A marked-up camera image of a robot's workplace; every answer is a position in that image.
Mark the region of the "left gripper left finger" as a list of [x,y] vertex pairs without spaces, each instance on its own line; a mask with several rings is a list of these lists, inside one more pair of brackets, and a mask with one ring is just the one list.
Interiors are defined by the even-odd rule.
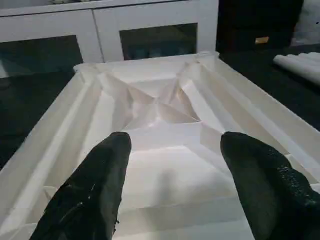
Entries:
[[30,239],[112,239],[131,149],[123,131],[94,146],[49,201]]

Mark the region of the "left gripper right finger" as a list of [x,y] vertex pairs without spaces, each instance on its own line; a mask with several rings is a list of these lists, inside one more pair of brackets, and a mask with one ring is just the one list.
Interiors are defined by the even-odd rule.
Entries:
[[320,194],[282,153],[232,131],[221,135],[220,151],[256,240],[320,238]]

